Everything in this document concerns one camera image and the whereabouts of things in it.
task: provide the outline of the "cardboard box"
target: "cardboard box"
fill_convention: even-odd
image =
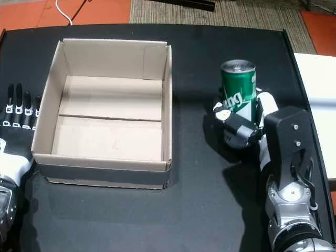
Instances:
[[[64,39],[31,147],[49,181],[162,189],[172,163],[166,42]]]

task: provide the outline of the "soda can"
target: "soda can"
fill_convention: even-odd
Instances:
[[[224,62],[221,70],[224,107],[251,122],[255,122],[256,66],[248,60],[234,59]]]

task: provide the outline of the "black tabletop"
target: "black tabletop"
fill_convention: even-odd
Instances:
[[[286,36],[280,31],[189,25],[98,25],[10,31],[0,55],[0,101],[7,84],[42,94],[57,41],[115,38],[167,41],[173,51],[173,174],[162,191],[51,184],[34,167],[29,205],[15,227],[21,251],[269,251],[257,204],[259,168],[223,146],[209,112],[220,65],[248,59],[257,86],[280,107],[306,109]],[[314,159],[320,160],[314,153]],[[324,238],[333,241],[323,164],[313,182]]]

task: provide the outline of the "can lid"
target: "can lid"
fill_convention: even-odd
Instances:
[[[245,73],[245,72],[252,72],[256,70],[256,65],[252,62],[245,60],[245,59],[233,59],[227,62],[224,62],[220,67],[222,71],[229,72],[229,73]]]

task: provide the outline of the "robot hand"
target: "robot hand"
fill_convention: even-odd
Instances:
[[[273,96],[265,92],[257,96],[257,104],[256,124],[225,110],[221,103],[214,113],[224,134],[229,133],[225,141],[231,147],[237,142],[260,146],[261,172],[270,174],[265,209],[272,251],[336,251],[319,228],[308,113],[295,107],[278,110]]]
[[[32,130],[0,127],[0,243],[7,238],[16,211],[22,205],[22,176],[33,163]]]

